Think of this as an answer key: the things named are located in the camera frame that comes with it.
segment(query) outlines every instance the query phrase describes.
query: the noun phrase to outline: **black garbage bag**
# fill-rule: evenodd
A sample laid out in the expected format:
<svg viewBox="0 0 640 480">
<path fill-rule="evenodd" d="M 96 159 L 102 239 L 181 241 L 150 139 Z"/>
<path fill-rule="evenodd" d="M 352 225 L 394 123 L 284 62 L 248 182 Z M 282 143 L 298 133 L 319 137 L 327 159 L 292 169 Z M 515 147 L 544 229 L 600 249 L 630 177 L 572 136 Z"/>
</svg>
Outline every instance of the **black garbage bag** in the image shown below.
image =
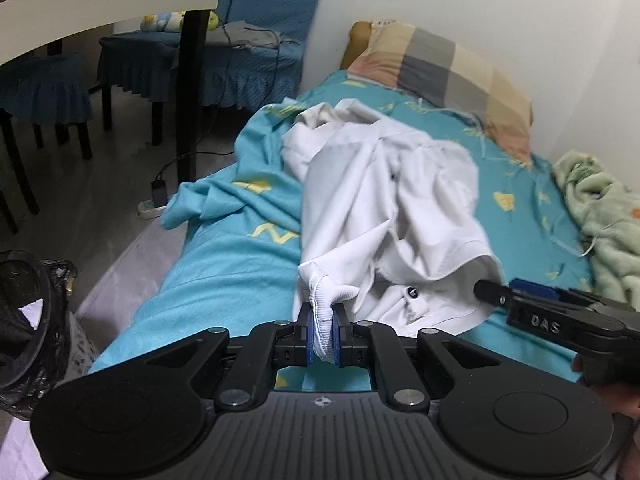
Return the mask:
<svg viewBox="0 0 640 480">
<path fill-rule="evenodd" d="M 0 410 L 29 420 L 67 370 L 71 262 L 0 253 Z"/>
</svg>

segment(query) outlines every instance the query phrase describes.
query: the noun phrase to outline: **white wall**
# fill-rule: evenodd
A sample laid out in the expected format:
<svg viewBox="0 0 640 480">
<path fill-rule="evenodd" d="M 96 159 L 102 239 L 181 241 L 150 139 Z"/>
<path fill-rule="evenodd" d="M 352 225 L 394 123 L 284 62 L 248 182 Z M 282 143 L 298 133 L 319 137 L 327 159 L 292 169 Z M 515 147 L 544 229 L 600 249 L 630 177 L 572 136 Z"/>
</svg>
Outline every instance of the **white wall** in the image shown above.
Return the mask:
<svg viewBox="0 0 640 480">
<path fill-rule="evenodd" d="M 623 0 L 593 77 L 551 152 L 597 156 L 640 191 L 640 0 Z"/>
<path fill-rule="evenodd" d="M 132 32 L 134 30 L 140 30 L 140 22 L 142 18 L 129 18 L 128 20 L 122 20 L 113 24 L 113 33 L 120 34 L 121 32 Z"/>
<path fill-rule="evenodd" d="M 532 147 L 548 155 L 607 42 L 622 0 L 320 0 L 302 89 L 339 66 L 357 20 L 395 18 L 471 48 L 533 99 Z"/>
</svg>

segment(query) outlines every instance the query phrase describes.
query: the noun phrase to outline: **power strip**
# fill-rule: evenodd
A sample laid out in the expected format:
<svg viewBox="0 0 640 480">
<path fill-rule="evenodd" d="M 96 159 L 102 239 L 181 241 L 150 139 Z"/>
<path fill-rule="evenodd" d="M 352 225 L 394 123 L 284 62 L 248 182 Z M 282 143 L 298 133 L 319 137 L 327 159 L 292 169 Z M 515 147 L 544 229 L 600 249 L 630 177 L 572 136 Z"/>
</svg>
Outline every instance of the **power strip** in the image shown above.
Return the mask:
<svg viewBox="0 0 640 480">
<path fill-rule="evenodd" d="M 145 220 L 151 220 L 153 218 L 158 218 L 162 211 L 166 208 L 165 205 L 162 207 L 154 207 L 153 200 L 145 200 L 144 202 L 140 202 L 138 204 L 138 216 Z"/>
</svg>

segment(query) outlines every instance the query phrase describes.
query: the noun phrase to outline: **chair leg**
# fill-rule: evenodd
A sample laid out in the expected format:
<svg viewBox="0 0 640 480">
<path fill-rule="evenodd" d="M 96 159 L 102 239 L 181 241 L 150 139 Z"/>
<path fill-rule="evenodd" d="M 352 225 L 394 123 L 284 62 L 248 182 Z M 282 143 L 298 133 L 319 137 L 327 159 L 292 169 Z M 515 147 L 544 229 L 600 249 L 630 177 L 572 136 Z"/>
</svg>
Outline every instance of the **chair leg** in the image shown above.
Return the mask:
<svg viewBox="0 0 640 480">
<path fill-rule="evenodd" d="M 7 111 L 2 108 L 0 108 L 0 128 L 2 128 L 2 136 L 4 137 L 6 151 L 9 155 L 11 165 L 14 168 L 15 179 L 18 181 L 18 186 L 20 186 L 20 191 L 22 192 L 24 201 L 27 203 L 29 211 L 34 215 L 37 215 L 40 212 L 40 208 L 36 202 L 36 197 L 33 195 L 31 186 L 29 185 L 27 174 L 24 171 L 22 159 L 20 158 L 20 151 L 18 151 L 18 145 L 15 143 L 14 128 L 11 124 L 11 114 L 7 113 Z"/>
<path fill-rule="evenodd" d="M 86 123 L 78 123 L 76 128 L 78 128 L 78 140 L 80 141 L 82 158 L 90 160 L 94 154 L 91 151 L 91 142 L 89 142 L 89 129 L 86 127 Z"/>
<path fill-rule="evenodd" d="M 69 128 L 66 124 L 56 124 L 55 130 L 59 146 L 69 141 Z"/>
<path fill-rule="evenodd" d="M 162 144 L 162 112 L 164 103 L 151 103 L 151 145 Z"/>
<path fill-rule="evenodd" d="M 11 232 L 15 235 L 18 232 L 18 224 L 15 223 L 14 215 L 11 213 L 2 191 L 0 191 L 0 211 L 2 211 L 2 215 L 4 216 L 9 229 L 11 229 Z"/>
<path fill-rule="evenodd" d="M 39 124 L 33 125 L 33 135 L 36 137 L 36 148 L 41 150 L 44 147 L 44 140 L 42 140 L 42 128 Z"/>
<path fill-rule="evenodd" d="M 58 54 L 62 54 L 62 40 L 47 43 L 47 56 L 57 56 Z"/>
<path fill-rule="evenodd" d="M 110 132 L 112 127 L 111 85 L 102 85 L 102 128 L 105 132 Z"/>
</svg>

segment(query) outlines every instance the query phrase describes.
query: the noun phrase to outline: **gray cloth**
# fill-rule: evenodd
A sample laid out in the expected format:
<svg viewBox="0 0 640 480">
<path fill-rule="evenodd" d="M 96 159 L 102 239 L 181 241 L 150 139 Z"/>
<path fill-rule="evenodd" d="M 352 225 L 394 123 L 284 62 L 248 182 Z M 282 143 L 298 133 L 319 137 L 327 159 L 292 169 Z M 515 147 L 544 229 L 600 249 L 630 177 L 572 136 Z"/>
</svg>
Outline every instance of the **gray cloth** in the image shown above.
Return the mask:
<svg viewBox="0 0 640 480">
<path fill-rule="evenodd" d="M 247 22 L 231 22 L 207 32 L 205 43 L 213 46 L 277 48 L 282 43 L 282 37 L 274 30 L 258 25 Z"/>
</svg>

